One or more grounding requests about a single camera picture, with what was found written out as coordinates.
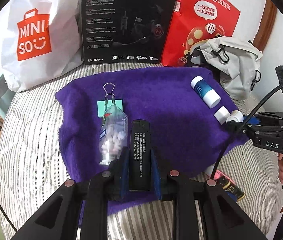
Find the white tape roll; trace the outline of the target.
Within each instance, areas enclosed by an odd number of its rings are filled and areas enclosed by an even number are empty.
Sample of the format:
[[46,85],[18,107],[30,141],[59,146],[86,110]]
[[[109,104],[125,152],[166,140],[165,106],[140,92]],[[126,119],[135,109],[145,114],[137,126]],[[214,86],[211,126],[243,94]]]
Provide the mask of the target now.
[[227,117],[226,123],[234,121],[234,122],[243,122],[244,116],[243,114],[238,111],[234,110],[231,112],[231,114]]

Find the black rectangular lighter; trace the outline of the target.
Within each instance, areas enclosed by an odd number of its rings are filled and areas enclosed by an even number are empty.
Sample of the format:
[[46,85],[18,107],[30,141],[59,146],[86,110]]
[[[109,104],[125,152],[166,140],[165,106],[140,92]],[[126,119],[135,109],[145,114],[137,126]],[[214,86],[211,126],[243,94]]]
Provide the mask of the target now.
[[150,124],[145,120],[134,120],[131,126],[129,189],[151,189],[151,135]]

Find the clear bottle with pills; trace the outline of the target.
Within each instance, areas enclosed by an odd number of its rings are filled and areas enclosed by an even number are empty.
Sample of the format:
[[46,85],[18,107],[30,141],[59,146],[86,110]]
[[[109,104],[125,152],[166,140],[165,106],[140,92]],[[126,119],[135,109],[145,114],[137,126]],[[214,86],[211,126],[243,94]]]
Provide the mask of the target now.
[[99,136],[100,165],[108,166],[119,159],[122,149],[128,145],[128,117],[116,105],[108,107],[102,118]]

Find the black gold perfume bottle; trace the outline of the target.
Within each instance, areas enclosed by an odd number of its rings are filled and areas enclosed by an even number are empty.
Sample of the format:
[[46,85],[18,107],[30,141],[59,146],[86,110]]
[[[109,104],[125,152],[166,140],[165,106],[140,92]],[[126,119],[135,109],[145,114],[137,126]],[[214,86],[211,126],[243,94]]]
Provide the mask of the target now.
[[235,202],[241,201],[246,196],[246,194],[228,177],[219,175],[215,176],[214,180],[221,185],[222,189],[224,189]]

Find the white charger plug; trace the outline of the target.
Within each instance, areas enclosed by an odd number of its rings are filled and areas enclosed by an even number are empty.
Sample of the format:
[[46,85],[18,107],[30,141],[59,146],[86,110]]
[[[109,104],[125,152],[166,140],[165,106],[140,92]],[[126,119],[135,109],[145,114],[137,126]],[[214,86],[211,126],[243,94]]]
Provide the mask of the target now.
[[220,107],[214,114],[215,119],[221,124],[225,124],[227,118],[229,118],[230,112],[224,107]]

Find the pink white tube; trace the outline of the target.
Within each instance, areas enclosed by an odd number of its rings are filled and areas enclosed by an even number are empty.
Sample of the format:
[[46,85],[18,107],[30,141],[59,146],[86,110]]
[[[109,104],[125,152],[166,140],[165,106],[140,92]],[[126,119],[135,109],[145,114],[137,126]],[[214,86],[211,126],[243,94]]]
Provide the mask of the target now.
[[[214,165],[210,165],[209,167],[206,168],[204,173],[207,176],[211,177],[213,170],[214,170]],[[214,179],[217,180],[221,177],[226,177],[226,175],[223,172],[221,172],[220,170],[216,170],[215,175],[214,175]]]

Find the blue white cylindrical bottle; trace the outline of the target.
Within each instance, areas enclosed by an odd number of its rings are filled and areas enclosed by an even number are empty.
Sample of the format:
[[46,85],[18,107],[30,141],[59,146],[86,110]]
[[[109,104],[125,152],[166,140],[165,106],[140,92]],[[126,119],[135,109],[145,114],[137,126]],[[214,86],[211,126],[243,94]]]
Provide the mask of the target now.
[[218,93],[201,76],[194,77],[190,86],[210,109],[221,101]]

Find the grey Nike backpack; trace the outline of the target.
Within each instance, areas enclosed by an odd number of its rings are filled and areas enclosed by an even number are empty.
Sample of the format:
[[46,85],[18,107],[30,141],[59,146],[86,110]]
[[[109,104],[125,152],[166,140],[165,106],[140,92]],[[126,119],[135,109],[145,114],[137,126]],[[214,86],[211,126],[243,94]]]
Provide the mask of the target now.
[[186,59],[195,66],[211,66],[220,85],[234,100],[245,100],[261,80],[262,51],[251,42],[219,36],[193,45]]

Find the green binder clip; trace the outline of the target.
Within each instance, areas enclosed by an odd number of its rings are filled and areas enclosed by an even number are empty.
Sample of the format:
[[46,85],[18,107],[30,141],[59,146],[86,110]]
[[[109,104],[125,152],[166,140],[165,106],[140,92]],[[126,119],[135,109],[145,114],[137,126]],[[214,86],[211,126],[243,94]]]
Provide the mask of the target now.
[[105,111],[111,107],[112,105],[117,106],[121,110],[123,110],[123,100],[115,99],[114,89],[115,84],[108,82],[103,85],[103,90],[105,92],[105,99],[101,101],[97,101],[97,113],[98,117],[102,118],[104,116]]

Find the wooden headboard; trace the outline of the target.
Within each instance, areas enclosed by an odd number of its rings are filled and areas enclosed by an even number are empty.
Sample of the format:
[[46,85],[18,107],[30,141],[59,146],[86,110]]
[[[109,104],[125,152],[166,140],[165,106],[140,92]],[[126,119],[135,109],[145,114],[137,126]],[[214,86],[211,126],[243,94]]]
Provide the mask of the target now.
[[266,0],[263,14],[253,45],[260,51],[264,51],[272,33],[278,9],[271,0]]

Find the striped bed cover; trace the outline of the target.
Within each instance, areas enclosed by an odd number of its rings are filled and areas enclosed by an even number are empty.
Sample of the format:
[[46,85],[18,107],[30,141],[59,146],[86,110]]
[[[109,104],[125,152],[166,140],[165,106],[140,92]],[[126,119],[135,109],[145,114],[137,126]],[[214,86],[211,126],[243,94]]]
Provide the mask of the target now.
[[[67,74],[17,93],[0,138],[0,215],[10,239],[41,204],[69,178],[59,148],[63,110],[55,93],[74,79],[106,72],[150,69],[147,64],[79,66]],[[251,141],[231,149],[221,169],[244,191],[240,207],[267,233],[283,206],[277,155]],[[172,204],[146,201],[108,217],[109,239],[167,239],[172,233]]]

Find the red paper shopping bag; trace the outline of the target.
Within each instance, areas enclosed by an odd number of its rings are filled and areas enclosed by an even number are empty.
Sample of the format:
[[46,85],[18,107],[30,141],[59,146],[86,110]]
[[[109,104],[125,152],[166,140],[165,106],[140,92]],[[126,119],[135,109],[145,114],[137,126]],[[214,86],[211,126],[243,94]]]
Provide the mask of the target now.
[[186,55],[207,40],[232,36],[240,11],[227,0],[176,0],[164,51],[163,66],[186,63]]

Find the black headset box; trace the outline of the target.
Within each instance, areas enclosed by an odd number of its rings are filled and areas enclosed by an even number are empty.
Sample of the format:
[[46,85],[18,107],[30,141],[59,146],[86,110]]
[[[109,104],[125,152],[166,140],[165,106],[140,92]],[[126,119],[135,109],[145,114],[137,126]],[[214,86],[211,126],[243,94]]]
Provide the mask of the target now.
[[81,0],[86,65],[160,63],[176,0]]

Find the white Miniso shopping bag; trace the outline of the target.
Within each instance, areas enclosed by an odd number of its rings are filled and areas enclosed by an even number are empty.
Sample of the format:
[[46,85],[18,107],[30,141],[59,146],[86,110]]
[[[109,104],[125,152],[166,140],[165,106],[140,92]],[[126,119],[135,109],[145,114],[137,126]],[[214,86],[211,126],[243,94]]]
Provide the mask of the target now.
[[8,88],[22,92],[83,62],[79,0],[11,0],[2,48]]

